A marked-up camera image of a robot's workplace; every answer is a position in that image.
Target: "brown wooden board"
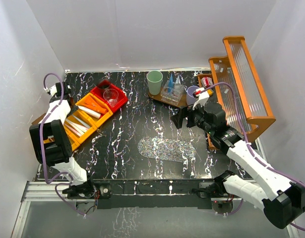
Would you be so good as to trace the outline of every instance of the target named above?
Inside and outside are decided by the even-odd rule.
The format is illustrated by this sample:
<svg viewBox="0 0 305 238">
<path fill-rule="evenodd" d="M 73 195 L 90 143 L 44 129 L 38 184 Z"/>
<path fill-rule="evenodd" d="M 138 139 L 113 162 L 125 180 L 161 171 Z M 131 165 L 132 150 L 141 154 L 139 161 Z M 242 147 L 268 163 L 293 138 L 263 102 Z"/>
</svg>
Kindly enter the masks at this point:
<svg viewBox="0 0 305 238">
<path fill-rule="evenodd" d="M 171 103 L 169 103 L 169 102 L 164 102 L 164 101 L 162 101 L 162 96 L 161 96 L 162 90 L 163 90 L 163 87 L 161 88 L 159 94 L 157 94 L 157 95 L 152 95 L 151 93 L 149 93 L 149 89 L 148 89 L 148 95 L 149 95 L 149 97 L 150 97 L 151 99 L 153 99 L 153 100 L 157 100 L 157 101 L 159 101 L 159 102 L 162 102 L 162 103 L 171 105 L 171 106 L 176 107 L 176 108 L 179 108 L 179 107 L 187 107 L 187 104 L 186 104 L 186 92 L 185 92 L 185 91 L 183 92 L 183 95 L 182 95 L 181 100 L 179 101 L 178 105 L 174 105 L 174 104 L 171 104 Z"/>
</svg>

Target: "table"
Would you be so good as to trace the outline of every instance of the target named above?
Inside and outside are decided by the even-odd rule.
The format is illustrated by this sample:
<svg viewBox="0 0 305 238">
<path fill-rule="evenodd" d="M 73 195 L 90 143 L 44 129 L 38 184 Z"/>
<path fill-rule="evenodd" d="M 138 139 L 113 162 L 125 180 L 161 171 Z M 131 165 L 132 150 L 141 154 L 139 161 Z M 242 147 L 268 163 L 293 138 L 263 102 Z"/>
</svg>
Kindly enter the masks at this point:
<svg viewBox="0 0 305 238">
<path fill-rule="evenodd" d="M 163 82 L 171 73 L 180 76 L 185 89 L 197 85 L 196 75 L 205 71 L 163 71 Z M 73 154 L 93 180 L 213 179 L 225 170 L 242 178 L 250 176 L 220 151 L 207 150 L 204 131 L 197 128 L 177 130 L 170 120 L 178 109 L 153 101 L 147 95 L 147 72 L 68 73 L 77 102 L 108 77 L 128 96 L 120 108 Z M 49 177 L 57 171 L 49 169 Z M 35 180 L 44 180 L 40 168 Z"/>
</svg>

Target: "purple cable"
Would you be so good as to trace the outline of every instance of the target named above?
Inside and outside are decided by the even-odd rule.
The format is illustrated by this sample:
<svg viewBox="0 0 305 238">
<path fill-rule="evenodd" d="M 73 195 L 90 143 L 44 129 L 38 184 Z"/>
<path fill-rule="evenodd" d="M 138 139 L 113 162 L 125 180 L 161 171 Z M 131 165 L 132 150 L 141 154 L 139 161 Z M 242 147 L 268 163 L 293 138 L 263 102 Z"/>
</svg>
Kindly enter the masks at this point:
<svg viewBox="0 0 305 238">
<path fill-rule="evenodd" d="M 50 113 L 48 113 L 44 118 L 43 120 L 41 121 L 41 124 L 40 124 L 40 130 L 39 130 L 39 133 L 40 133 L 40 145 L 41 145 L 41 154 L 42 154 L 42 164 L 43 164 L 43 172 L 44 172 L 44 179 L 45 179 L 45 183 L 46 184 L 50 184 L 52 183 L 57 177 L 59 177 L 60 175 L 68 175 L 71 180 L 73 181 L 73 177 L 71 174 L 69 174 L 68 172 L 60 172 L 58 173 L 57 175 L 55 175 L 52 179 L 48 180 L 48 168 L 47 168 L 47 162 L 46 162 L 46 157 L 45 157 L 45 151 L 44 151 L 44 143 L 43 143 L 43 125 L 44 123 L 46 122 L 46 120 L 49 118 L 49 116 L 51 115 L 51 113 L 62 103 L 62 100 L 63 100 L 63 97 L 64 97 L 64 86 L 63 86 L 63 81 L 61 80 L 61 78 L 56 74 L 56 73 L 48 73 L 47 75 L 45 75 L 44 79 L 43 79 L 43 86 L 44 88 L 47 88 L 46 87 L 46 84 L 45 84 L 45 81 L 47 79 L 47 77 L 49 75 L 54 75 L 55 77 L 58 78 L 59 82 L 61 83 L 61 98 L 60 98 L 60 102 L 58 105 L 55 105 Z M 86 216 L 85 213 L 81 212 L 81 211 L 78 211 L 74 206 L 72 206 L 71 204 L 69 204 L 61 195 L 60 193 L 58 192 L 58 186 L 59 185 L 71 185 L 72 182 L 70 183 L 64 183 L 64 182 L 61 182 L 61 183 L 58 183 L 56 186 L 55 186 L 55 192 L 57 193 L 57 195 L 59 196 L 59 198 L 65 202 L 70 208 L 72 208 L 74 211 L 76 211 L 77 213 L 79 213 L 80 215 L 82 216 Z"/>
<path fill-rule="evenodd" d="M 255 156 L 255 153 L 254 153 L 252 147 L 250 146 L 250 144 L 249 144 L 249 142 L 248 142 L 248 137 L 247 137 L 245 128 L 244 128 L 243 124 L 241 123 L 241 117 L 240 117 L 240 114 L 239 114 L 239 111 L 238 111 L 237 100 L 236 100 L 236 97 L 235 97 L 235 93 L 234 93 L 234 90 L 233 90 L 233 88 L 231 87 L 231 85 L 228 84 L 228 83 L 225 83 L 225 82 L 215 83 L 214 85 L 212 85 L 212 86 L 210 86 L 210 87 L 204 89 L 203 91 L 201 91 L 201 93 L 206 92 L 207 90 L 212 89 L 212 88 L 214 88 L 214 87 L 216 87 L 216 86 L 218 86 L 218 85 L 226 85 L 226 86 L 228 86 L 229 89 L 231 90 L 232 95 L 233 95 L 235 110 L 236 110 L 236 118 L 237 118 L 238 124 L 240 125 L 240 128 L 241 128 L 241 130 L 242 130 L 242 133 L 243 133 L 243 135 L 244 135 L 244 138 L 245 138 L 245 142 L 246 142 L 247 148 L 248 148 L 250 154 L 255 158 L 255 160 L 257 160 L 257 161 L 258 161 L 261 165 L 263 165 L 264 167 L 267 167 L 267 166 L 268 166 L 267 164 L 265 164 L 263 161 L 261 161 L 259 158 L 257 158 L 257 157 Z M 283 172 L 281 172 L 281 171 L 278 171 L 278 170 L 276 170 L 276 169 L 274 169 L 274 168 L 271 168 L 271 167 L 267 167 L 267 169 L 270 170 L 270 171 L 272 171 L 272 172 L 274 172 L 274 173 L 276 173 L 276 174 L 282 175 L 282 176 L 284 176 L 284 177 L 286 177 L 286 178 L 288 178 L 288 179 L 290 179 L 290 180 L 296 182 L 297 184 L 299 184 L 299 185 L 301 185 L 302 187 L 305 188 L 305 184 L 302 183 L 301 181 L 295 179 L 294 177 L 291 177 L 290 175 L 287 175 L 287 174 L 285 174 L 285 173 L 283 173 Z M 299 229 L 299 230 L 305 232 L 305 228 L 299 227 L 299 226 L 297 226 L 296 224 L 293 224 L 293 223 L 290 223 L 290 225 L 292 225 L 292 226 L 294 226 L 295 228 L 297 228 L 297 229 Z"/>
</svg>

